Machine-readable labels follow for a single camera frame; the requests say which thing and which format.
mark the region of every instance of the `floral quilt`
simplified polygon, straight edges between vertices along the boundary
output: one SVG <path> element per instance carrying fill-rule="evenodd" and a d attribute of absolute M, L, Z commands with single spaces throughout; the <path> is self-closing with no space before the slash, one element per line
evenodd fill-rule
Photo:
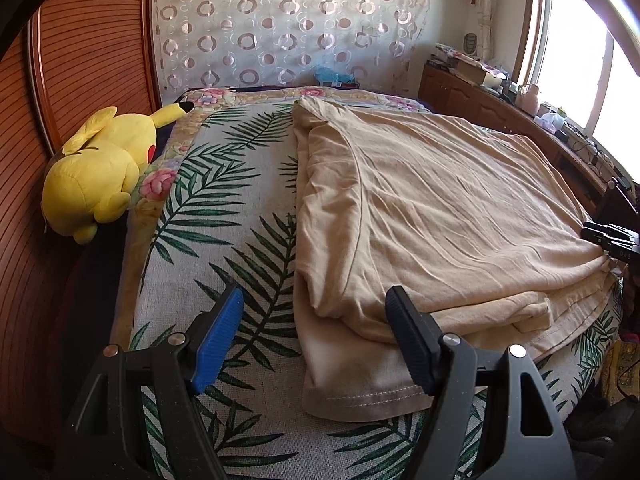
<path fill-rule="evenodd" d="M 135 260 L 143 279 L 139 295 L 138 281 L 129 285 L 134 329 L 120 336 L 132 350 L 154 346 L 185 330 L 236 280 L 245 302 L 238 333 L 218 380 L 195 400 L 229 478 L 396 479 L 427 412 L 351 424 L 320 420 L 301 408 L 305 364 L 292 313 L 297 160 L 291 107 L 305 93 L 426 112 L 411 100 L 359 90 L 188 94 L 196 109 L 174 128 L 135 196 L 125 264 Z M 617 286 L 585 333 L 538 363 L 562 418 L 595 377 L 617 332 L 621 304 Z M 153 392 L 145 390 L 143 400 L 156 467 L 172 478 Z M 485 403 L 478 393 L 457 478 L 471 473 Z"/>

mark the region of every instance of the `silver bolt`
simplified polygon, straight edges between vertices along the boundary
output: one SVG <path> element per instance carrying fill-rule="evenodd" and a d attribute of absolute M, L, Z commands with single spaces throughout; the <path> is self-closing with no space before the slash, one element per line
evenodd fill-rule
<path fill-rule="evenodd" d="M 524 357 L 527 355 L 527 351 L 524 349 L 524 346 L 521 345 L 511 345 L 509 347 L 509 353 L 514 357 Z"/>
<path fill-rule="evenodd" d="M 118 345 L 108 345 L 104 347 L 102 355 L 105 357 L 113 357 L 114 355 L 117 355 L 119 351 L 120 348 L 118 348 Z"/>
<path fill-rule="evenodd" d="M 187 341 L 187 336 L 182 332 L 174 332 L 166 339 L 170 345 L 178 346 Z"/>
<path fill-rule="evenodd" d="M 442 336 L 442 341 L 448 346 L 458 346 L 460 344 L 460 336 L 458 334 L 447 333 Z"/>

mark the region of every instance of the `window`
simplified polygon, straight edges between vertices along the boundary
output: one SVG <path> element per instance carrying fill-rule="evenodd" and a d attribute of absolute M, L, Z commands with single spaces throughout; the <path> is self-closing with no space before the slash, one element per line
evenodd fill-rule
<path fill-rule="evenodd" d="M 570 123 L 640 182 L 640 78 L 584 0 L 542 0 L 530 81 L 543 102 L 562 107 Z"/>

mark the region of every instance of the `green leaf pattern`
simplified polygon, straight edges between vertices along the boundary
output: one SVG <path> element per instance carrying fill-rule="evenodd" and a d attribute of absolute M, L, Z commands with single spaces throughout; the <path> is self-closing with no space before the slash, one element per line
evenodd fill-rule
<path fill-rule="evenodd" d="M 229 478 L 398 479 L 428 412 L 350 424 L 313 418 L 301 407 L 290 110 L 291 102 L 228 108 L 203 122 L 156 228 L 130 349 L 185 330 L 235 280 L 245 303 L 240 327 L 218 380 L 194 400 Z M 614 295 L 572 345 L 538 363 L 562 418 L 593 378 L 620 312 Z M 471 473 L 485 404 L 485 392 L 476 394 L 456 478 Z M 172 478 L 148 388 L 143 405 L 156 469 Z"/>

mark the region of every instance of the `yellow plush toy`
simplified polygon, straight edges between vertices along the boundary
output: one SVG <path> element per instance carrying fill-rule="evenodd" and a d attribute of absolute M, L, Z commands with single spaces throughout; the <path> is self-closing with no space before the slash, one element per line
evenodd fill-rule
<path fill-rule="evenodd" d="M 117 220 L 156 149 L 156 128 L 189 112 L 193 103 L 160 108 L 150 116 L 104 108 L 89 117 L 62 147 L 62 158 L 47 173 L 42 213 L 52 229 L 89 243 L 97 223 Z"/>

